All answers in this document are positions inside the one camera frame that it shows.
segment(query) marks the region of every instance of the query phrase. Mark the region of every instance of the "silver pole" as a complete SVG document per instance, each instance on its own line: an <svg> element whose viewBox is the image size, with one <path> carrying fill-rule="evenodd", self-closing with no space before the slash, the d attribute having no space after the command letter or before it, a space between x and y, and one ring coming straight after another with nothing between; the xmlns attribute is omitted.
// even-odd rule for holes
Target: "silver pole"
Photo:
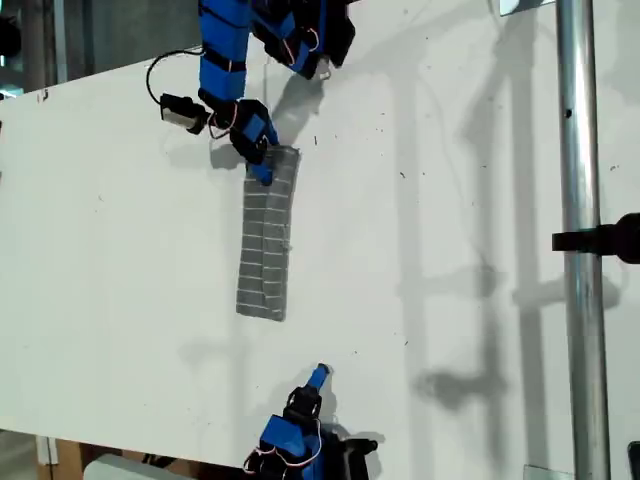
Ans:
<svg viewBox="0 0 640 480"><path fill-rule="evenodd" d="M600 224L592 0L556 0L564 231ZM602 264L565 254L577 480L610 480Z"/></svg>

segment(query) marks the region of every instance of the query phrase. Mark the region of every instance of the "white panel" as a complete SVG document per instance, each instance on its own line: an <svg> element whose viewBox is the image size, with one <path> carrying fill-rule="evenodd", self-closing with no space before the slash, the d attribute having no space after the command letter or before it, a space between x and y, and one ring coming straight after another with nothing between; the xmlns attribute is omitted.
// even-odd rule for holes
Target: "white panel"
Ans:
<svg viewBox="0 0 640 480"><path fill-rule="evenodd" d="M381 480L573 470L555 11L351 11L323 91L251 43L247 96L302 153L283 323L235 314L244 166L160 120L150 62L0 102L0 428L241 465L322 361L323 419L373 432ZM596 2L606 220L640 205L639 16ZM195 96L198 59L152 86ZM640 270L605 275L624 478Z"/></svg>

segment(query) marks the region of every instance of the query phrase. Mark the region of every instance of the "floor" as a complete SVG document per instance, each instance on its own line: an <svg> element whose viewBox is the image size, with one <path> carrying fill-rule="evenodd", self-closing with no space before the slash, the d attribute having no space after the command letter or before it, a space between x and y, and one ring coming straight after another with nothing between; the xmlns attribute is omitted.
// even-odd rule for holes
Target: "floor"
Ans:
<svg viewBox="0 0 640 480"><path fill-rule="evenodd" d="M19 54L0 57L6 96L200 44L195 1L0 0L0 15L22 34Z"/></svg>
<svg viewBox="0 0 640 480"><path fill-rule="evenodd" d="M193 1L92 0L91 17L96 72L200 43Z"/></svg>
<svg viewBox="0 0 640 480"><path fill-rule="evenodd" d="M33 435L0 432L0 478L37 480L36 444Z"/></svg>

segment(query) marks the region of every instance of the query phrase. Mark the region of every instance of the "white wire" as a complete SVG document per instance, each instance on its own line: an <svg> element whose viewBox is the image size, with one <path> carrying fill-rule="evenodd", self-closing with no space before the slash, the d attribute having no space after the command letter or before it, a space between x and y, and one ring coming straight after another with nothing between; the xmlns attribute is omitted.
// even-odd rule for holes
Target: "white wire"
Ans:
<svg viewBox="0 0 640 480"><path fill-rule="evenodd" d="M316 419L316 423L318 424L318 451L311 458L309 458L308 460L305 460L304 462L301 462L301 463L289 463L284 459L284 457L282 455L280 455L280 452L278 452L278 450L276 450L276 455L278 455L282 459L282 461L284 462L284 464L287 467L289 467L289 468L306 467L311 462L313 462L316 458L318 458L318 455L320 455L320 452L322 451L322 435L320 435L320 420Z"/></svg>
<svg viewBox="0 0 640 480"><path fill-rule="evenodd" d="M318 455L320 455L320 452L322 451L322 435L320 434L320 420L316 419L316 423L318 424L318 451L316 453L314 453L311 456L311 458L305 460L304 462L300 462L300 463L289 463L284 459L284 457L280 454L280 452L278 452L278 449L276 447L273 447L268 452L260 450L259 448L256 447L256 448L253 449L253 452L251 452L249 454L249 456L247 457L247 459L244 461L244 464L242 465L242 470L247 475L255 475L256 474L256 472L253 472L253 471L247 469L247 463L249 463L249 459L251 458L251 455L253 455L254 453L257 453L259 456L272 455L272 454L275 453L276 455L278 455L280 457L280 459L284 462L284 464L287 466L287 468L302 468L302 467L306 467L311 462L313 462L316 458L318 458ZM284 477L285 477L286 473L287 473L287 470L285 469L284 473L282 474L283 480L284 480Z"/></svg>

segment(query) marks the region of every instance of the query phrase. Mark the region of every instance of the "black bracket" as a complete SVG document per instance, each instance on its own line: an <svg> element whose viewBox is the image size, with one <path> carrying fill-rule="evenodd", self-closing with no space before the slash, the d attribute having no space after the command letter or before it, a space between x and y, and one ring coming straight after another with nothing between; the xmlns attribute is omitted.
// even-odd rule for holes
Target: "black bracket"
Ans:
<svg viewBox="0 0 640 480"><path fill-rule="evenodd" d="M625 263L640 264L640 213L629 213L615 225L555 233L553 251L617 255Z"/></svg>

